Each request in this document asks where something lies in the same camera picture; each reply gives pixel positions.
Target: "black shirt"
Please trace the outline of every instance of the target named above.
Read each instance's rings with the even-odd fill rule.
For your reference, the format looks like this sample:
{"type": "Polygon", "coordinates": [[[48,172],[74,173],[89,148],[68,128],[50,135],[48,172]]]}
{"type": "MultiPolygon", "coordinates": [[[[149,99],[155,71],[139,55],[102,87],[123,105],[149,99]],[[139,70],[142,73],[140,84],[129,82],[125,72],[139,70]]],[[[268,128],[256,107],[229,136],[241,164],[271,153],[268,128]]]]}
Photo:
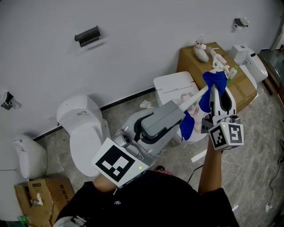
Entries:
{"type": "Polygon", "coordinates": [[[86,226],[142,224],[238,227],[222,188],[200,196],[180,178],[147,171],[115,194],[85,182],[63,210],[62,217],[80,217],[86,226]]]}

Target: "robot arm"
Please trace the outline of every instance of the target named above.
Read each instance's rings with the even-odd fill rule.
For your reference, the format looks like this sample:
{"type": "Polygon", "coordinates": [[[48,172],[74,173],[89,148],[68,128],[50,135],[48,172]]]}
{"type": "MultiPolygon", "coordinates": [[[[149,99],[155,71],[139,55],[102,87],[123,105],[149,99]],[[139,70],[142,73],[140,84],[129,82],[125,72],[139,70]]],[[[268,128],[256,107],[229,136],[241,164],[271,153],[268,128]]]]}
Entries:
{"type": "MultiPolygon", "coordinates": [[[[159,108],[132,114],[115,137],[106,139],[92,160],[105,177],[123,187],[155,164],[156,156],[179,129],[186,111],[208,87],[177,106],[173,101],[159,108]]],[[[211,113],[202,119],[201,133],[209,133],[215,150],[228,150],[244,144],[243,125],[236,115],[236,102],[226,88],[221,96],[213,85],[211,113]]]]}

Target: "person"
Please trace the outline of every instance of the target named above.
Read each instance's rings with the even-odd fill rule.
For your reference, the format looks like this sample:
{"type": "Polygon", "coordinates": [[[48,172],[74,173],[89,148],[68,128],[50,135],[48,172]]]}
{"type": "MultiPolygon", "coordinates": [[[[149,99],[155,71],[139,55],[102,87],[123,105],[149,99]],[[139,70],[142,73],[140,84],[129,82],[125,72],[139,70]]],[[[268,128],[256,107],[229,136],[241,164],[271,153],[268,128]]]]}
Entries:
{"type": "Polygon", "coordinates": [[[123,188],[99,175],[85,182],[62,209],[54,227],[182,224],[239,226],[221,188],[221,155],[209,139],[198,191],[182,179],[146,171],[123,188]]]}

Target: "marble floor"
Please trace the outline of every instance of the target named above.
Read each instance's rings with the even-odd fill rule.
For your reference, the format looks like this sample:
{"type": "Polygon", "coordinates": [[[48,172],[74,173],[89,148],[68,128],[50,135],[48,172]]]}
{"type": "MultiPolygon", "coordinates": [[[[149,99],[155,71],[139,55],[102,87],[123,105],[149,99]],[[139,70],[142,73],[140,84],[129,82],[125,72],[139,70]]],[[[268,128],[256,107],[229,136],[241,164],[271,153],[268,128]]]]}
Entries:
{"type": "MultiPolygon", "coordinates": [[[[259,85],[258,94],[239,113],[244,125],[244,146],[224,151],[222,155],[222,182],[232,174],[241,182],[238,194],[240,184],[235,176],[223,185],[232,206],[237,194],[235,206],[238,205],[237,216],[241,227],[248,224],[251,227],[270,226],[284,201],[284,166],[280,166],[280,172],[272,184],[272,208],[266,212],[265,206],[272,195],[269,183],[278,170],[277,160],[283,155],[279,140],[284,139],[284,108],[279,97],[270,96],[262,85],[259,85]]],[[[139,105],[143,100],[151,101],[153,106],[157,105],[155,93],[152,92],[103,111],[112,136],[132,113],[141,110],[139,105]]],[[[75,167],[70,155],[69,138],[69,134],[62,129],[37,142],[47,150],[47,175],[61,173],[67,176],[77,191],[85,181],[92,178],[85,177],[75,167]]],[[[163,165],[183,180],[188,180],[193,170],[204,161],[201,158],[193,163],[191,158],[207,148],[207,141],[208,136],[187,146],[171,141],[158,156],[157,164],[163,165]]],[[[194,189],[198,188],[200,175],[201,169],[194,173],[190,181],[194,189]]]]}

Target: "toilet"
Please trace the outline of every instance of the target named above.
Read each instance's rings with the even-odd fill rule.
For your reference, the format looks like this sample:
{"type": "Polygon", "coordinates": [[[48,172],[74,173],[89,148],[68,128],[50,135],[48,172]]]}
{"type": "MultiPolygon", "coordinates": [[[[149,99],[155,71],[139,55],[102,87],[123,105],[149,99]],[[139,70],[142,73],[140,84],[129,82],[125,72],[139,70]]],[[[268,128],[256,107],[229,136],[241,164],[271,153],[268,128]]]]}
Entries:
{"type": "MultiPolygon", "coordinates": [[[[154,85],[159,106],[166,104],[170,100],[176,105],[180,105],[199,91],[189,72],[157,77],[154,79],[154,85]]],[[[206,136],[206,133],[201,134],[201,125],[202,118],[208,114],[200,109],[198,103],[193,104],[187,111],[195,121],[190,138],[188,140],[182,139],[180,129],[173,137],[173,140],[185,145],[195,143],[206,136]]]]}
{"type": "Polygon", "coordinates": [[[25,135],[18,135],[13,141],[19,155],[20,170],[23,178],[37,179],[47,171],[46,150],[25,135]]]}
{"type": "Polygon", "coordinates": [[[56,119],[70,134],[70,152],[77,169],[86,176],[97,176],[99,171],[91,161],[110,138],[108,123],[97,104],[86,95],[72,97],[59,106],[56,119]]]}
{"type": "Polygon", "coordinates": [[[255,89],[258,83],[268,77],[268,72],[260,58],[247,46],[233,45],[229,55],[247,75],[255,89]]]}

